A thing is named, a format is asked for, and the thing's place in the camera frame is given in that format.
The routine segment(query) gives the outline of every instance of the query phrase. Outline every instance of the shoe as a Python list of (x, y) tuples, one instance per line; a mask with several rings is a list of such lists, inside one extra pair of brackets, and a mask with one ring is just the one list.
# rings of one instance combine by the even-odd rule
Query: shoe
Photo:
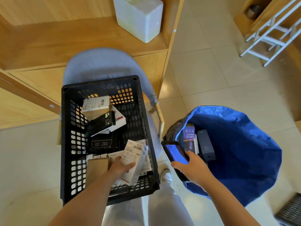
[(172, 173), (169, 169), (165, 169), (160, 177), (160, 182), (167, 182), (169, 185), (172, 184)]

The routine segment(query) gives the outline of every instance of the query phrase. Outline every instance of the tile floor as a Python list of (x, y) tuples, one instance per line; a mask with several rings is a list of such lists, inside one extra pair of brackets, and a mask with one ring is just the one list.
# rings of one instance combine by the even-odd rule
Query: tile floor
[[(301, 75), (285, 52), (266, 68), (249, 54), (239, 58), (244, 41), (232, 18), (244, 2), (185, 0), (160, 108), (165, 133), (200, 105), (242, 111), (268, 133), (283, 149), (283, 163), (275, 186), (247, 210), (261, 225), (278, 225), (272, 213), (292, 193), (301, 192), (301, 134), (294, 123), (301, 120)], [(49, 121), (0, 131), (3, 225), (47, 225), (61, 208), (57, 126), (58, 121)], [(170, 167), (164, 152), (157, 161), (159, 170)], [(176, 175), (172, 186), (196, 225), (222, 225), (210, 200), (190, 193)], [(147, 199), (144, 197), (144, 211)]]

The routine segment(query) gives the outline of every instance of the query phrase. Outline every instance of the smartphone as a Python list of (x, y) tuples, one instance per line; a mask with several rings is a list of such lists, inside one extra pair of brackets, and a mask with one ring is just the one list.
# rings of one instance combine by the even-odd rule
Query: smartphone
[[(186, 155), (177, 141), (162, 141), (161, 145), (163, 146), (163, 149), (171, 162), (178, 161), (183, 164), (188, 164), (189, 157)], [(182, 182), (190, 182), (181, 171), (175, 169), (175, 172)]]

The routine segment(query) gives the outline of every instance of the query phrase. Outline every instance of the chair backrest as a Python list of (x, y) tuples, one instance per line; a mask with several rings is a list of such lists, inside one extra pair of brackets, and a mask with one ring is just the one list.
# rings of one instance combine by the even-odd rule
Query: chair backrest
[(78, 53), (67, 64), (63, 85), (139, 76), (142, 91), (152, 106), (157, 100), (153, 87), (139, 64), (127, 53), (113, 48), (94, 48)]

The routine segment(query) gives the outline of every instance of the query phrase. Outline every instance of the hand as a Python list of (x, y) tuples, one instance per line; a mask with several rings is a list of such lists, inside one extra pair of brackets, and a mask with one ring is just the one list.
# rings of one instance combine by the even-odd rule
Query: hand
[(171, 162), (171, 166), (181, 171), (191, 182), (201, 186), (204, 190), (208, 183), (215, 180), (206, 163), (195, 153), (185, 152), (189, 156), (189, 163), (183, 164), (178, 161)]
[(111, 165), (111, 167), (109, 169), (109, 173), (115, 180), (114, 182), (116, 182), (117, 179), (120, 179), (127, 170), (133, 168), (136, 165), (135, 162), (132, 162), (132, 163), (124, 166), (121, 164), (120, 158), (121, 158), (121, 156), (116, 157), (114, 163)]

